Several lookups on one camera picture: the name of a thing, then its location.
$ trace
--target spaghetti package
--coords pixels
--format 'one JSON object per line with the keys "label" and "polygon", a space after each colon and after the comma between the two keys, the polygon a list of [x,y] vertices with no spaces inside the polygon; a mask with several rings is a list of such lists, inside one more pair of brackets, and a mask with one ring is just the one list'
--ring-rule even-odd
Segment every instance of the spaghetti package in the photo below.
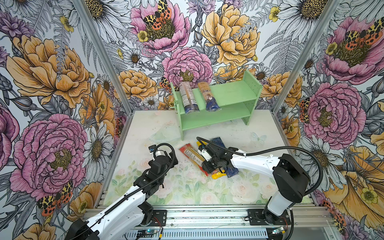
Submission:
{"label": "spaghetti package", "polygon": [[200,80],[197,82],[197,85],[200,89],[201,94],[203,94],[203,97],[205,99],[205,103],[207,105],[205,109],[209,112],[221,110],[221,108],[217,105],[216,99],[214,98],[211,92],[211,88],[209,87],[209,84],[204,80]]}
{"label": "spaghetti package", "polygon": [[200,155],[198,154],[198,152],[192,147],[192,145],[190,143],[182,146],[181,148],[179,148],[179,150],[185,155],[188,157],[188,159],[193,163],[195,164],[198,168],[200,168],[200,170],[206,175],[206,176],[209,176],[209,174],[203,170],[203,168],[201,167],[202,163],[205,161],[205,159]]}
{"label": "spaghetti package", "polygon": [[183,100],[183,106],[185,114],[190,112],[199,112],[199,106],[196,103],[195,96],[192,93],[189,82],[181,82],[179,85],[181,99]]}

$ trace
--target transparent plastic bag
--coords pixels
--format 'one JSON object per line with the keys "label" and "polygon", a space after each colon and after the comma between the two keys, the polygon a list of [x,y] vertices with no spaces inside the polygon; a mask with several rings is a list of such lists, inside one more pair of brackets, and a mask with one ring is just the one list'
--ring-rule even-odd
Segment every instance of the transparent plastic bag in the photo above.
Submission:
{"label": "transparent plastic bag", "polygon": [[200,80],[197,82],[197,85],[199,86],[200,92],[203,94],[205,99],[205,103],[207,105],[205,109],[209,112],[221,110],[221,108],[217,105],[216,99],[211,92],[209,84],[204,80]]}
{"label": "transparent plastic bag", "polygon": [[196,103],[195,96],[192,93],[189,82],[181,82],[179,85],[181,99],[183,100],[183,106],[185,114],[191,112],[199,112],[199,106]]}

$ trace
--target shelf board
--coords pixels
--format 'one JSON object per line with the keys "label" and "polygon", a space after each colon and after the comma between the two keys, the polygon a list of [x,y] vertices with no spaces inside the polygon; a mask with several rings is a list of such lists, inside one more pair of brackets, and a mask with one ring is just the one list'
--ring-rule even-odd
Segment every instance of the shelf board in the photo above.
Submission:
{"label": "shelf board", "polygon": [[[241,103],[258,99],[258,95],[252,91],[252,89],[250,89],[245,81],[211,85],[210,88],[217,104],[221,108],[234,103]],[[205,100],[199,88],[192,89],[192,92],[195,96],[196,103],[199,106],[200,111],[205,110]],[[176,92],[175,94],[177,99],[180,99],[181,101],[182,98],[180,92]],[[184,108],[180,108],[179,112],[180,114],[185,114]]]}
{"label": "shelf board", "polygon": [[200,112],[192,112],[181,115],[182,130],[188,130],[196,127],[208,126],[214,123],[226,122],[233,119],[251,116],[251,112],[243,102],[231,105],[220,106],[221,110],[208,112],[204,108]]}

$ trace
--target wire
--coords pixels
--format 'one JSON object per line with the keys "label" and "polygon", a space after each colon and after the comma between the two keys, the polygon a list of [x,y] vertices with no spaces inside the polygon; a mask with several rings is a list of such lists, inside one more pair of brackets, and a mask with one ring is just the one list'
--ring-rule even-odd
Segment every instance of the wire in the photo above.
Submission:
{"label": "wire", "polygon": [[292,233],[293,233],[294,223],[293,223],[293,211],[292,211],[292,209],[290,209],[290,214],[291,214],[291,230],[289,231],[288,237],[285,240],[289,240],[292,236]]}
{"label": "wire", "polygon": [[283,217],[281,217],[283,220],[284,220],[284,222],[285,222],[285,228],[284,229],[288,229],[288,223],[287,223],[287,220],[285,220],[285,218],[283,218]]}
{"label": "wire", "polygon": [[142,237],[144,237],[144,236],[148,236],[148,235],[152,235],[152,236],[153,236],[153,233],[144,233],[144,234],[138,235],[138,236],[136,237],[136,240],[138,240],[139,238],[142,238]]}
{"label": "wire", "polygon": [[160,221],[156,217],[152,217],[152,218],[157,222],[157,224],[159,225],[160,229],[163,229],[163,227],[160,224]]}
{"label": "wire", "polygon": [[159,145],[157,145],[155,148],[154,148],[154,152],[161,146],[168,146],[170,149],[171,149],[171,153],[173,152],[173,155],[172,155],[172,158],[171,158],[171,163],[170,165],[167,167],[167,169],[161,174],[159,175],[157,178],[155,178],[154,180],[150,181],[147,185],[144,185],[143,187],[140,187],[138,189],[136,189],[135,191],[133,192],[130,192],[128,193],[127,195],[124,195],[124,197],[118,201],[115,205],[113,205],[111,208],[109,208],[108,210],[105,211],[104,215],[99,218],[92,226],[88,227],[86,230],[84,230],[82,233],[74,236],[73,238],[69,239],[69,240],[74,240],[76,238],[78,238],[79,236],[83,235],[86,231],[88,231],[89,229],[91,229],[93,226],[96,225],[96,223],[100,223],[101,219],[103,219],[107,214],[109,214],[111,211],[113,211],[116,207],[118,207],[120,204],[122,204],[125,200],[127,200],[129,197],[131,197],[132,195],[135,195],[136,193],[140,192],[141,190],[143,190],[144,188],[148,187],[149,185],[152,185],[153,183],[157,182],[160,178],[164,177],[165,174],[172,168],[173,166],[173,163],[175,162],[175,159],[176,159],[176,153],[175,153],[175,149],[172,147],[172,145],[168,144],[168,143],[160,143]]}
{"label": "wire", "polygon": [[318,188],[320,186],[320,183],[321,183],[321,181],[323,179],[323,167],[321,166],[319,160],[310,151],[307,151],[307,150],[305,150],[304,148],[301,148],[301,147],[281,146],[281,147],[273,147],[271,149],[263,150],[263,151],[260,151],[260,152],[253,152],[253,153],[244,154],[242,152],[234,152],[232,150],[229,150],[228,148],[222,147],[222,146],[220,146],[220,145],[218,145],[218,144],[216,144],[214,142],[208,141],[208,140],[206,140],[204,138],[201,138],[201,137],[197,137],[196,139],[201,143],[201,145],[203,147],[205,147],[205,144],[203,143],[203,141],[204,141],[204,142],[212,144],[212,145],[214,145],[216,147],[224,149],[224,150],[226,150],[228,152],[231,152],[233,154],[240,155],[240,156],[255,156],[255,155],[261,155],[261,154],[264,154],[264,153],[267,153],[267,152],[273,152],[273,151],[277,151],[277,150],[282,150],[282,149],[294,149],[294,150],[299,150],[301,152],[305,152],[306,154],[311,156],[313,158],[313,160],[316,162],[316,165],[317,165],[317,167],[319,169],[319,178],[317,179],[316,183],[310,189],[305,191],[304,196],[310,194],[313,191],[315,191],[316,188]]}
{"label": "wire", "polygon": [[76,239],[77,237],[79,237],[79,236],[81,236],[81,235],[83,235],[86,231],[88,231],[89,229],[91,229],[93,226],[95,226],[96,225],[96,223],[98,223],[98,221],[96,221],[92,226],[90,226],[89,228],[87,228],[86,230],[84,230],[82,233],[80,233],[80,234],[78,234],[78,235],[76,235],[76,236],[74,236],[73,238],[71,238],[71,239],[69,239],[69,240],[73,240],[73,239]]}

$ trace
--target white daisy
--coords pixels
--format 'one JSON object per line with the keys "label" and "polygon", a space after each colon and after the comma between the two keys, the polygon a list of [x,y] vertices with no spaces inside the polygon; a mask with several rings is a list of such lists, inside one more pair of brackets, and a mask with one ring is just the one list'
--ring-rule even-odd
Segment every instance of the white daisy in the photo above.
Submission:
{"label": "white daisy", "polygon": [[113,150],[113,138],[107,131],[107,125],[100,124],[99,132],[96,133],[95,127],[91,127],[91,141],[84,145],[84,162],[86,166],[86,176],[88,182],[102,182],[107,173],[109,156]]}
{"label": "white daisy", "polygon": [[[321,180],[320,189],[322,191],[328,191],[330,188],[334,190],[334,187],[329,182],[329,178],[332,179],[333,183],[340,189],[343,189],[343,185],[347,184],[345,177],[336,169],[335,166],[342,165],[344,161],[333,154],[330,154],[330,147],[328,142],[323,142],[322,139],[317,139],[312,136],[312,139],[302,137],[298,147],[304,148],[310,151],[320,161],[321,166],[324,169],[323,179]],[[319,178],[319,169],[315,161],[304,152],[297,151],[299,164],[303,169],[308,172],[311,178],[311,184],[314,185]]]}
{"label": "white daisy", "polygon": [[148,109],[157,109],[159,106],[159,100],[157,100],[155,97],[149,97],[144,99],[143,105]]}
{"label": "white daisy", "polygon": [[147,8],[148,3],[152,7],[154,7],[156,4],[156,0],[131,0],[132,7],[137,7],[137,6],[140,6],[140,4],[141,4],[144,8]]}
{"label": "white daisy", "polygon": [[366,23],[384,17],[384,1],[382,0],[352,0],[350,3],[352,9],[350,16],[359,16],[359,22],[367,18]]}
{"label": "white daisy", "polygon": [[[79,25],[79,32],[82,34],[82,37],[84,37],[84,27],[77,10],[74,8],[73,1],[75,0],[59,0],[58,3],[63,9],[64,16],[69,19],[69,24],[71,26]],[[85,3],[96,23],[101,38],[105,42],[110,43],[124,38],[122,32],[127,31],[124,25],[129,22],[128,1],[85,0]]]}
{"label": "white daisy", "polygon": [[134,48],[125,51],[124,53],[124,62],[131,67],[139,67],[143,63],[141,58],[140,49]]}
{"label": "white daisy", "polygon": [[41,8],[36,0],[1,0],[4,5],[23,17],[34,17]]}
{"label": "white daisy", "polygon": [[289,106],[285,102],[281,104],[279,107],[279,110],[277,111],[277,117],[278,119],[284,119],[288,116],[289,113]]}
{"label": "white daisy", "polygon": [[257,68],[255,72],[255,77],[261,84],[266,84],[266,79],[271,76],[272,72],[268,67]]}
{"label": "white daisy", "polygon": [[[292,39],[298,39],[303,43],[313,31],[317,20],[319,19],[325,4],[328,0],[283,0],[279,9],[281,12],[277,17],[283,22],[277,29],[278,32],[284,31],[284,38],[292,34]],[[339,19],[345,11],[336,12],[331,18]]]}
{"label": "white daisy", "polygon": [[329,29],[334,31],[337,29],[341,21],[345,19],[345,15],[351,11],[351,8],[349,7],[348,3],[341,3],[337,9],[336,12],[331,17],[331,20],[329,22]]}
{"label": "white daisy", "polygon": [[312,53],[307,62],[305,62],[302,72],[304,75],[309,73],[311,69],[314,67],[315,63],[319,60],[319,58]]}

